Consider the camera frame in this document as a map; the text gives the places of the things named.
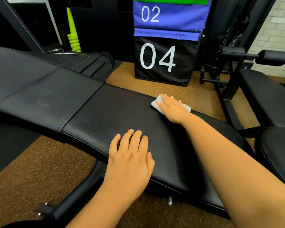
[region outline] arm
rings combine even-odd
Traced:
[[[112,140],[103,184],[67,228],[115,227],[144,191],[155,161],[148,152],[148,137],[143,136],[140,141],[142,132],[133,132],[131,129],[123,136],[118,151],[120,134]]]
[[[285,184],[180,101],[162,99],[158,106],[186,129],[236,227],[285,227]]]

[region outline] gym floor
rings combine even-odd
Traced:
[[[221,75],[221,78],[227,80],[228,75]],[[285,82],[282,77],[272,78],[278,83]],[[196,111],[225,121],[213,84],[201,86],[199,72],[196,71],[188,87],[184,88],[135,79],[134,64],[124,62],[110,75],[107,83],[154,97],[160,93],[174,96]],[[241,90],[236,93],[232,103],[245,128],[259,125]],[[31,141],[36,138],[37,134],[30,135]],[[253,146],[253,139],[248,142]],[[1,144],[0,160],[7,153],[4,142]],[[21,150],[28,145],[16,148]],[[40,136],[25,151],[19,152],[18,157],[14,156],[9,157],[7,164],[10,164],[0,172],[0,227],[19,220],[41,219],[34,212],[36,206],[44,202],[57,205],[88,175],[95,163],[95,159],[86,153],[44,136]],[[234,226],[230,220],[194,206],[181,202],[173,202],[169,206],[166,199],[143,193],[124,214],[118,227]]]

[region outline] folded towel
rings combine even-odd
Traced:
[[[156,108],[159,112],[161,112],[163,114],[163,112],[161,111],[161,109],[158,107],[158,105],[156,104],[158,101],[163,102],[163,100],[161,99],[161,96],[159,95],[154,101],[151,102],[151,106],[153,106],[154,108]],[[186,107],[186,109],[191,112],[191,108],[189,106],[187,106],[186,104],[182,103],[184,105],[184,107]]]

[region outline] silver bolt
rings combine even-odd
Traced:
[[[167,202],[168,202],[169,206],[172,205],[172,197],[171,196],[168,197]]]

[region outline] person's left hand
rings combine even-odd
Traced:
[[[117,150],[120,134],[112,140],[109,161],[103,182],[104,187],[114,188],[117,197],[126,197],[128,203],[136,200],[146,188],[154,169],[155,161],[148,152],[148,137],[141,131],[130,129]]]

